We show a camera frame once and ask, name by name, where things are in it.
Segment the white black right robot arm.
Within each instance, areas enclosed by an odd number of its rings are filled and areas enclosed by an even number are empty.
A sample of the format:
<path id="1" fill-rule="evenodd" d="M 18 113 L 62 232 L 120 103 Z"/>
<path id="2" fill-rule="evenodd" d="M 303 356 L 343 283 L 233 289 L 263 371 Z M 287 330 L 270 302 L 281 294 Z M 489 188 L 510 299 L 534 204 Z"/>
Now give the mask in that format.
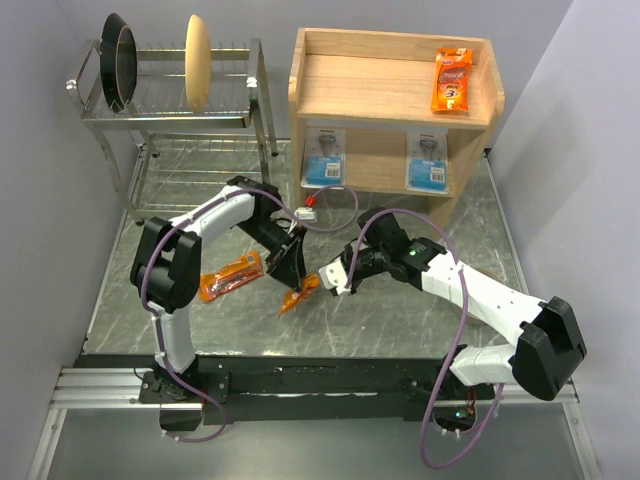
<path id="1" fill-rule="evenodd" d="M 382 273 L 435 295 L 490 326 L 505 344 L 457 346 L 437 375 L 439 390 L 460 398 L 472 386 L 517 384 L 545 401 L 557 397 L 587 355 L 575 312 L 564 299 L 542 300 L 514 290 L 459 260 L 424 237 L 410 238 L 396 211 L 377 208 L 358 220 L 355 245 L 322 268 L 324 287 L 353 294 L 365 279 Z"/>

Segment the orange razor pack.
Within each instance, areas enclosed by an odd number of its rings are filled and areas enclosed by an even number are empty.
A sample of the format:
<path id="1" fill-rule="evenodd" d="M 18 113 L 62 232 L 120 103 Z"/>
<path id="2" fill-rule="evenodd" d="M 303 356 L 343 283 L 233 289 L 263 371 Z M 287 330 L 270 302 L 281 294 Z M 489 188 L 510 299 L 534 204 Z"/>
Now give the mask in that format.
<path id="1" fill-rule="evenodd" d="M 283 304 L 280 308 L 279 315 L 293 310 L 302 300 L 311 296 L 320 284 L 319 276 L 316 273 L 307 275 L 302 279 L 302 289 L 300 292 L 290 290 L 284 295 Z"/>
<path id="2" fill-rule="evenodd" d="M 468 83 L 473 51 L 467 48 L 440 48 L 435 59 L 431 98 L 432 112 L 467 112 Z"/>
<path id="3" fill-rule="evenodd" d="M 263 275 L 261 257 L 252 250 L 214 273 L 201 275 L 198 296 L 204 303 L 209 303 Z"/>

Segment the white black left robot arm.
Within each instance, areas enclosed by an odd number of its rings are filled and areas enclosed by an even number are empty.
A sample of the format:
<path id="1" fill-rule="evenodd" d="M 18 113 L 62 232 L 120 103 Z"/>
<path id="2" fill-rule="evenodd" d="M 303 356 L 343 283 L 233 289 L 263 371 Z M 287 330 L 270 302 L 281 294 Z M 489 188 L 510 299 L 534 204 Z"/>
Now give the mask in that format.
<path id="1" fill-rule="evenodd" d="M 306 229 L 288 232 L 272 218 L 284 209 L 278 189 L 236 176 L 211 200 L 172 220 L 144 223 L 130 271 L 156 337 L 154 373 L 163 390 L 184 402 L 198 390 L 197 356 L 191 338 L 190 304 L 200 286 L 202 248 L 237 227 L 268 251 L 266 273 L 296 295 L 305 290 Z"/>

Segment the wooden two-tier shelf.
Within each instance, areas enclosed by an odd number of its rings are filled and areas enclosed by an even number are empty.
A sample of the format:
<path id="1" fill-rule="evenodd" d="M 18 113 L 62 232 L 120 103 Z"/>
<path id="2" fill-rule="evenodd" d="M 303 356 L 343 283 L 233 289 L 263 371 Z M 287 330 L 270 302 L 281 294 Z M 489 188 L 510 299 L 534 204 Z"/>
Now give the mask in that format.
<path id="1" fill-rule="evenodd" d="M 467 112 L 431 109 L 436 54 L 446 47 L 473 54 Z M 311 192 L 303 184 L 311 126 L 345 128 L 348 186 L 399 195 L 409 192 L 408 128 L 446 129 L 448 190 L 427 194 L 425 209 L 446 227 L 499 123 L 505 92 L 488 39 L 306 27 L 297 33 L 288 101 L 297 206 Z"/>

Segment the blue razor blister pack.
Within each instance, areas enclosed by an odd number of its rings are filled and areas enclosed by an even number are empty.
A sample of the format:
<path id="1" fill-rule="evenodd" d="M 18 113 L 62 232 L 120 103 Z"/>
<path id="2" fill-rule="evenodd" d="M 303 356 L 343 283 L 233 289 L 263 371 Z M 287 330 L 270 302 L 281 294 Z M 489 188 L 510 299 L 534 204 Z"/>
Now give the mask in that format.
<path id="1" fill-rule="evenodd" d="M 301 185 L 342 184 L 346 172 L 346 131 L 313 127 L 306 132 Z"/>
<path id="2" fill-rule="evenodd" d="M 449 193 L 448 144 L 445 135 L 407 134 L 405 187 L 409 191 L 426 194 Z"/>

